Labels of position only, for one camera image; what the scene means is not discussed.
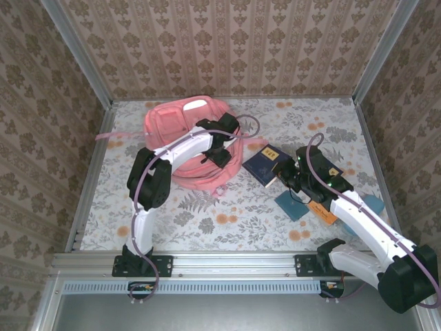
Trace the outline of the pink backpack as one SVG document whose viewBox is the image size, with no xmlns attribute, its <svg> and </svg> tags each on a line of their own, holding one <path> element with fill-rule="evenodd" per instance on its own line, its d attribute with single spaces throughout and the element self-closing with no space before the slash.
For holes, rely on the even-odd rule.
<svg viewBox="0 0 441 331">
<path fill-rule="evenodd" d="M 145 115 L 143 134 L 149 150 L 165 147 L 187 134 L 201 119 L 219 120 L 225 113 L 238 117 L 226 102 L 208 96 L 190 97 L 161 104 Z M 263 147 L 268 141 L 259 138 L 236 139 L 225 142 L 232 159 L 223 168 L 218 168 L 210 160 L 201 164 L 203 153 L 196 154 L 182 163 L 171 176 L 171 180 L 190 190 L 215 192 L 225 185 L 240 170 L 245 145 Z"/>
</svg>

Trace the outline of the aluminium side rail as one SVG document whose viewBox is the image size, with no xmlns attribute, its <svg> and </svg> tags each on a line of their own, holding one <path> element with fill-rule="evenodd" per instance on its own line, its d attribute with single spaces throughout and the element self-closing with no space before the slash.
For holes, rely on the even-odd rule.
<svg viewBox="0 0 441 331">
<path fill-rule="evenodd" d="M 99 139 L 95 143 L 87 177 L 85 178 L 85 183 L 83 185 L 64 252 L 75 252 L 80 248 L 85 225 L 89 218 L 90 208 L 92 206 L 94 193 L 99 180 L 107 143 L 108 139 Z"/>
<path fill-rule="evenodd" d="M 388 187 L 387 187 L 386 181 L 384 179 L 382 169 L 380 167 L 380 162 L 378 160 L 375 146 L 373 144 L 373 141 L 372 141 L 364 114 L 362 112 L 362 108 L 359 103 L 354 103 L 354 105 L 355 105 L 356 114 L 358 116 L 358 120 L 360 122 L 360 127 L 361 127 L 361 130 L 363 133 L 363 137 L 365 138 L 367 150 L 369 152 L 369 157 L 371 159 L 371 163 L 372 163 L 376 178 L 378 180 L 378 185 L 379 185 L 380 192 L 381 192 L 383 202 L 385 205 L 385 210 L 386 210 L 387 216 L 391 222 L 391 227 L 394 230 L 397 230 L 399 234 L 402 234 L 402 230 L 401 230 L 401 227 L 400 227 L 397 215 L 396 215 L 396 211 L 393 207 L 391 196 L 389 194 Z"/>
</svg>

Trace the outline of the light blue pencil case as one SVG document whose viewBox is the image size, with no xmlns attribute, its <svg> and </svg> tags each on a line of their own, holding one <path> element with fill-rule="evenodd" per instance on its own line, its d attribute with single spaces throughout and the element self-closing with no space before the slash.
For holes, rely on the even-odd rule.
<svg viewBox="0 0 441 331">
<path fill-rule="evenodd" d="M 377 216 L 381 216 L 384 210 L 384 202 L 380 198 L 374 194 L 362 194 L 360 198 Z M 357 233 L 349 225 L 342 223 L 342 226 L 348 234 L 358 237 Z"/>
</svg>

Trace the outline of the navy book large yellow label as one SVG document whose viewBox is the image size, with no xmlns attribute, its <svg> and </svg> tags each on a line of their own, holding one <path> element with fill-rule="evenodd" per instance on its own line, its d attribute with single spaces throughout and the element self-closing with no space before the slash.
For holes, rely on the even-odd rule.
<svg viewBox="0 0 441 331">
<path fill-rule="evenodd" d="M 259 183 L 268 188 L 275 180 L 276 175 L 273 173 L 274 166 L 290 159 L 291 156 L 282 150 L 267 144 L 254 156 L 243 163 L 246 169 Z"/>
</svg>

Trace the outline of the grey metal sheet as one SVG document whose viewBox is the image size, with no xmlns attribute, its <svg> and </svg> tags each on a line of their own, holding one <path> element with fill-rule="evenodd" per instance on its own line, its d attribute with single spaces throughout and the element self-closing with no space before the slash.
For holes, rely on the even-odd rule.
<svg viewBox="0 0 441 331">
<path fill-rule="evenodd" d="M 304 294 L 120 294 L 62 298 L 53 331 L 423 331 L 415 310 L 398 314 L 365 288 L 346 301 Z"/>
</svg>

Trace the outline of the small wired connector board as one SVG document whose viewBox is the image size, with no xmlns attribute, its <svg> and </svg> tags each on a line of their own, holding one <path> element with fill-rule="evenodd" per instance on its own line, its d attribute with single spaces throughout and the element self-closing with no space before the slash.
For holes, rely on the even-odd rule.
<svg viewBox="0 0 441 331">
<path fill-rule="evenodd" d="M 129 282 L 127 286 L 127 295 L 135 301 L 146 300 L 146 298 L 153 292 L 155 286 L 155 281 Z"/>
<path fill-rule="evenodd" d="M 321 281 L 320 296 L 323 298 L 340 298 L 345 291 L 345 285 L 342 281 Z"/>
</svg>

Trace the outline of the aluminium lower frame beam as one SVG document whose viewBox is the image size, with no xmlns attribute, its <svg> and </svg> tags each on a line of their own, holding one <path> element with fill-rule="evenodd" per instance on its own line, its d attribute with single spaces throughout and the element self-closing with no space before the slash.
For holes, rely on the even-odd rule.
<svg viewBox="0 0 441 331">
<path fill-rule="evenodd" d="M 49 275 L 31 331 L 52 331 L 63 298 L 64 283 L 59 273 Z"/>
<path fill-rule="evenodd" d="M 423 331 L 441 331 L 441 315 L 438 310 L 416 308 Z"/>
</svg>

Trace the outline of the floral tablecloth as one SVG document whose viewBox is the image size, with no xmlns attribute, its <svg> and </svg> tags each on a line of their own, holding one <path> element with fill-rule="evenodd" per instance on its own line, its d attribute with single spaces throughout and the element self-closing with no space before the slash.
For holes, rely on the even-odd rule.
<svg viewBox="0 0 441 331">
<path fill-rule="evenodd" d="M 290 156 L 307 145 L 315 133 L 324 134 L 323 154 L 362 196 L 382 196 L 353 100 L 229 99 L 242 115 L 243 132 L 256 132 Z M 151 101 L 120 102 L 107 141 L 97 187 L 80 249 L 120 250 L 130 235 L 132 202 L 126 186 L 137 152 L 145 145 L 139 132 Z M 239 173 L 216 192 L 172 185 L 158 211 L 153 229 L 158 251 L 301 251 L 315 250 L 339 238 L 358 250 L 366 245 L 345 224 L 326 224 L 314 213 L 292 221 L 276 203 L 285 191 L 280 181 L 269 187 L 248 171 Z"/>
</svg>

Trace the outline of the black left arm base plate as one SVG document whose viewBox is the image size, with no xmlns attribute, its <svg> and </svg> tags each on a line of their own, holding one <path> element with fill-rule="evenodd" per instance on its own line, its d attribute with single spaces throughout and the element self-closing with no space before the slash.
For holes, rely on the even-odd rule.
<svg viewBox="0 0 441 331">
<path fill-rule="evenodd" d="M 171 277 L 173 269 L 173 256 L 160 255 L 150 257 L 160 277 Z M 139 256 L 126 257 L 118 255 L 114 259 L 112 267 L 113 277 L 155 277 L 153 267 Z"/>
</svg>

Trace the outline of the aluminium mounting rail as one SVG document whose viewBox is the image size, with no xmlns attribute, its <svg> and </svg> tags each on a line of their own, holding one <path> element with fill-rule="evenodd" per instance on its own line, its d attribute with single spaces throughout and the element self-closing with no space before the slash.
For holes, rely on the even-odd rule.
<svg viewBox="0 0 441 331">
<path fill-rule="evenodd" d="M 294 279 L 294 256 L 314 252 L 156 252 L 173 256 L 171 278 L 183 279 Z M 111 277 L 117 251 L 80 251 L 54 256 L 50 274 L 73 277 Z"/>
</svg>

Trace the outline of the aluminium corner post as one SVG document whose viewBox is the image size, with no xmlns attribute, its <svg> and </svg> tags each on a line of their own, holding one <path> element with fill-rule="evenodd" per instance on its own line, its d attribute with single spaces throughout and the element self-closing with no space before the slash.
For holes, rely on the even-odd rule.
<svg viewBox="0 0 441 331">
<path fill-rule="evenodd" d="M 96 97 L 105 111 L 112 108 L 113 98 L 110 96 L 110 89 L 102 80 L 97 66 L 93 63 L 88 54 L 84 42 L 81 41 L 78 32 L 69 20 L 59 0 L 41 0 L 43 7 L 54 22 L 61 34 L 66 46 L 74 56 L 82 73 L 85 75 Z"/>
<path fill-rule="evenodd" d="M 418 2 L 419 0 L 399 1 L 394 14 L 389 20 L 389 23 L 352 94 L 352 99 L 356 106 L 361 104 L 362 100 L 368 93 L 382 66 L 387 60 L 387 57 L 391 53 L 392 48 L 396 44 L 398 37 L 418 5 Z"/>
</svg>

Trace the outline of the teal wallet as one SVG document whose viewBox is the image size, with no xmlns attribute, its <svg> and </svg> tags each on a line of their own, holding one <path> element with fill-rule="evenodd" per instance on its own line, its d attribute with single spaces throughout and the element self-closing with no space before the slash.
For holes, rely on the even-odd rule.
<svg viewBox="0 0 441 331">
<path fill-rule="evenodd" d="M 300 220 L 309 212 L 309 208 L 291 190 L 280 194 L 275 202 L 292 221 Z"/>
</svg>

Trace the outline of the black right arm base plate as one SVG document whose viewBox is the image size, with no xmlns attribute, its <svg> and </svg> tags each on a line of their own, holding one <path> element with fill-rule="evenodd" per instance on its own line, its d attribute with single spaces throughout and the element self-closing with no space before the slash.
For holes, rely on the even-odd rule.
<svg viewBox="0 0 441 331">
<path fill-rule="evenodd" d="M 337 278 L 352 274 L 336 269 L 328 257 L 319 254 L 297 254 L 294 256 L 296 275 L 298 277 Z"/>
</svg>

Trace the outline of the orange Huckleberry Finn book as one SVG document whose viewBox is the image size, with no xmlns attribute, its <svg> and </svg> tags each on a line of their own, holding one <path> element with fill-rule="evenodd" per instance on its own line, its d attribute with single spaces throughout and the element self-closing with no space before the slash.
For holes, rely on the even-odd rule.
<svg viewBox="0 0 441 331">
<path fill-rule="evenodd" d="M 315 201 L 310 201 L 307 207 L 325 226 L 333 225 L 338 219 L 338 217 Z"/>
</svg>

